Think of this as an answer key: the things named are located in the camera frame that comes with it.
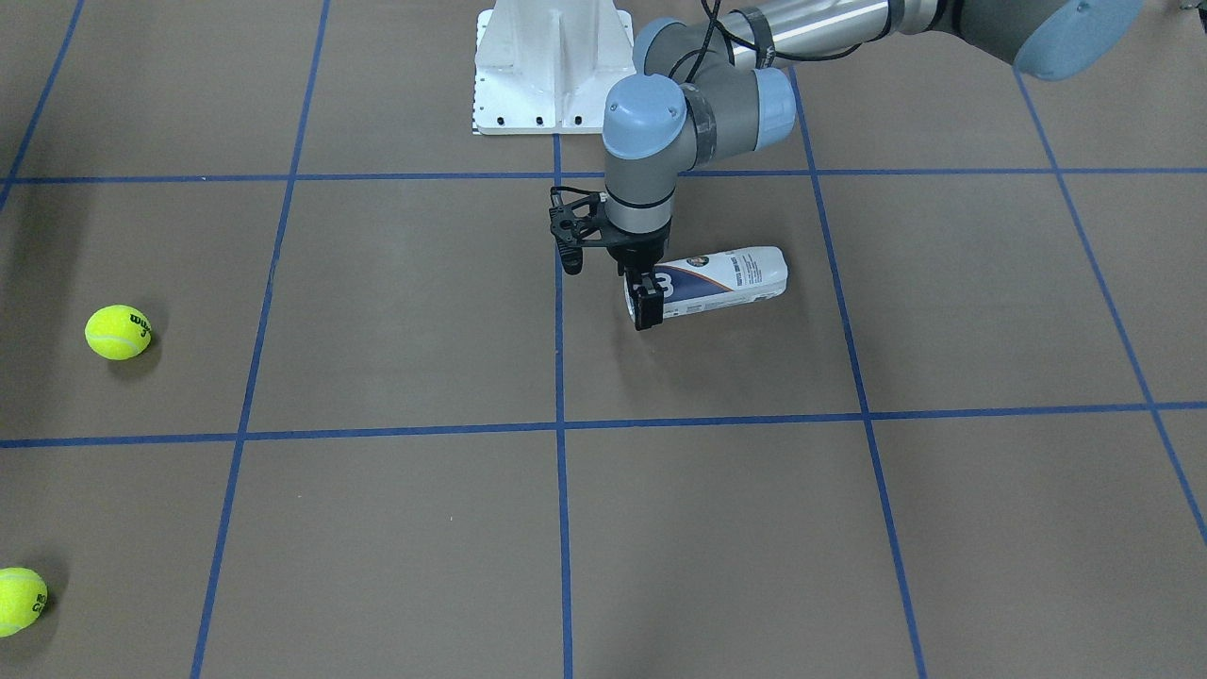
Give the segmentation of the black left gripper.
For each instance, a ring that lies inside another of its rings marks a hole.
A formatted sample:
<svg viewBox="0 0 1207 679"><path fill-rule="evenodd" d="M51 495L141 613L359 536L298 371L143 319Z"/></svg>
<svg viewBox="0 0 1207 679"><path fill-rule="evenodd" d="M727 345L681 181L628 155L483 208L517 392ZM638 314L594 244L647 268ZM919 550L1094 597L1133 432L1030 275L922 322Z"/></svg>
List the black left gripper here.
<svg viewBox="0 0 1207 679"><path fill-rule="evenodd" d="M663 322L665 289L655 279L643 279L667 253L671 229L630 235L620 233L620 244L610 246L618 275L624 276L625 291L634 294L634 327L648 330Z"/></svg>

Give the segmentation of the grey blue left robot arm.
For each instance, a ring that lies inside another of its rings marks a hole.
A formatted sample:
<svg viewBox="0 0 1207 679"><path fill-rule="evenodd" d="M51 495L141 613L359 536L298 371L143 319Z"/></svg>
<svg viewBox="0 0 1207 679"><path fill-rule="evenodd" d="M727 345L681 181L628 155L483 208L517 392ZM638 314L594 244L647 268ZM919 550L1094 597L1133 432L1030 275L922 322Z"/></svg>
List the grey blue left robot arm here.
<svg viewBox="0 0 1207 679"><path fill-rule="evenodd" d="M785 66L844 58L863 43L939 31L1045 81L1069 78L1116 46L1138 1L768 1L702 25L659 19L639 33L637 71L606 98L606 191L597 209L632 324L781 295L775 246L667 261L681 172L783 141L795 125Z"/></svg>

